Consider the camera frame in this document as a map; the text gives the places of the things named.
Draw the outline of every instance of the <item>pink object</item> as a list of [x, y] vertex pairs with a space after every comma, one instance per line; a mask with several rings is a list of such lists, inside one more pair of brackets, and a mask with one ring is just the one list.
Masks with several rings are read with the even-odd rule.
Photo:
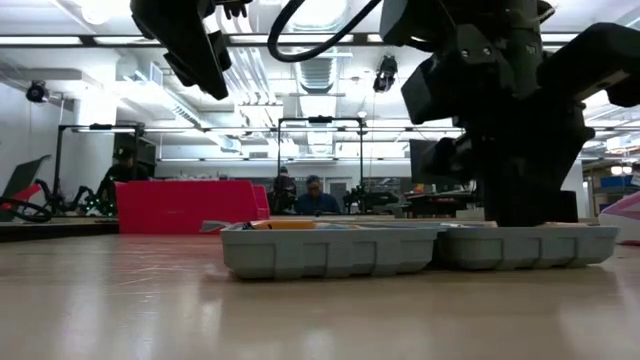
[[249, 181], [132, 181], [117, 186], [116, 195], [123, 234], [199, 234], [204, 221], [241, 223], [269, 216]]
[[616, 242], [622, 245], [640, 245], [640, 192], [629, 195], [604, 209], [600, 225], [616, 226], [620, 233]]

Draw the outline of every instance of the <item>man with glasses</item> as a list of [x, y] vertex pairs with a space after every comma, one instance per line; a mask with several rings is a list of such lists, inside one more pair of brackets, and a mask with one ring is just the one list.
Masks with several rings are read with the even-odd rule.
[[296, 212], [301, 215], [340, 214], [340, 205], [331, 195], [320, 188], [320, 178], [311, 175], [307, 178], [307, 193], [298, 197]]

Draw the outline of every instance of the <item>fluorescent light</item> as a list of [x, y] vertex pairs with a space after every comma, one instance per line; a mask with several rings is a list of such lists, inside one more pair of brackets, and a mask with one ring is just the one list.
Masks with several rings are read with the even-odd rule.
[[[578, 36], [578, 33], [542, 34], [542, 41], [543, 42], [570, 42], [576, 36]], [[421, 41], [421, 42], [424, 41], [423, 39], [419, 39], [415, 37], [412, 37], [412, 39], [416, 41]], [[367, 42], [374, 43], [374, 44], [383, 43], [382, 37], [380, 36], [380, 34], [367, 35]]]
[[144, 76], [144, 74], [143, 74], [143, 73], [141, 73], [139, 70], [136, 70], [136, 71], [134, 72], [134, 74], [136, 74], [136, 76], [137, 76], [138, 78], [142, 79], [142, 81], [145, 81], [145, 82], [146, 82], [146, 81], [149, 81], [149, 79], [147, 79], [147, 77], [146, 77], [146, 76]]
[[376, 44], [382, 43], [382, 36], [380, 36], [380, 34], [367, 35], [367, 42]]
[[82, 17], [93, 25], [102, 25], [114, 17], [131, 16], [129, 0], [75, 0], [82, 7]]
[[96, 36], [93, 38], [100, 45], [158, 45], [158, 40], [149, 40], [142, 36]]
[[235, 128], [206, 128], [203, 129], [205, 132], [212, 133], [248, 133], [248, 132], [271, 132], [271, 128], [243, 128], [243, 127], [235, 127]]
[[161, 162], [199, 162], [200, 159], [158, 159]]
[[335, 161], [335, 160], [336, 159], [332, 157], [322, 157], [322, 158], [295, 158], [293, 160], [287, 160], [287, 161], [314, 162], [314, 161]]
[[0, 36], [0, 45], [82, 45], [76, 36]]
[[144, 132], [146, 132], [147, 134], [181, 134], [181, 133], [185, 133], [185, 132], [191, 131], [191, 130], [197, 130], [197, 129], [196, 128], [183, 128], [183, 129], [156, 128], [156, 129], [145, 129]]
[[578, 33], [542, 34], [542, 42], [570, 42], [578, 36]]
[[209, 159], [202, 159], [202, 161], [206, 161], [206, 162], [232, 162], [232, 161], [245, 161], [245, 160], [244, 160], [244, 158], [237, 157], [237, 158], [209, 158]]
[[76, 129], [75, 132], [95, 134], [133, 134], [135, 129]]
[[308, 128], [282, 128], [281, 132], [338, 132], [338, 128], [320, 128], [320, 127], [308, 127]]
[[[283, 34], [278, 40], [279, 44], [317, 44], [329, 40], [333, 35], [318, 34]], [[233, 44], [266, 44], [269, 36], [263, 34], [230, 35], [229, 40]], [[353, 35], [346, 35], [341, 43], [353, 42]]]

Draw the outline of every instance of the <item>orange object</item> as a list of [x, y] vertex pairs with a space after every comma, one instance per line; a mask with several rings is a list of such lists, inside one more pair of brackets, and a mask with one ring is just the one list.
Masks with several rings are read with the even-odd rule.
[[[334, 224], [315, 222], [313, 220], [264, 220], [251, 223], [257, 230], [315, 230]], [[358, 225], [340, 224], [348, 229], [360, 229]]]

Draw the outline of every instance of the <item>camera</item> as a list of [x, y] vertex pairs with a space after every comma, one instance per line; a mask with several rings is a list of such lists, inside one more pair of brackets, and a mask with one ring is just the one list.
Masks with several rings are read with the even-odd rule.
[[49, 89], [46, 87], [46, 83], [42, 80], [35, 80], [31, 82], [31, 86], [27, 89], [27, 100], [36, 104], [45, 104], [49, 102]]
[[378, 68], [376, 79], [373, 82], [373, 90], [377, 93], [384, 93], [391, 90], [391, 86], [396, 82], [398, 73], [398, 62], [391, 55], [385, 55]]

